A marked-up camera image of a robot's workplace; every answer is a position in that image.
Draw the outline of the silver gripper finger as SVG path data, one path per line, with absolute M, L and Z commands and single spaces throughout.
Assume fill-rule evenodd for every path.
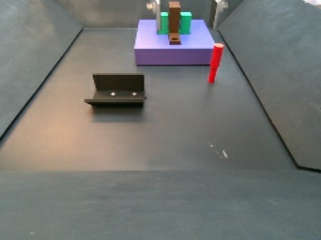
M 161 0 L 150 0 L 148 3 L 148 9 L 153 11 L 156 20 L 161 17 Z
M 213 28 L 217 27 L 220 14 L 229 7 L 228 0 L 215 0 Z

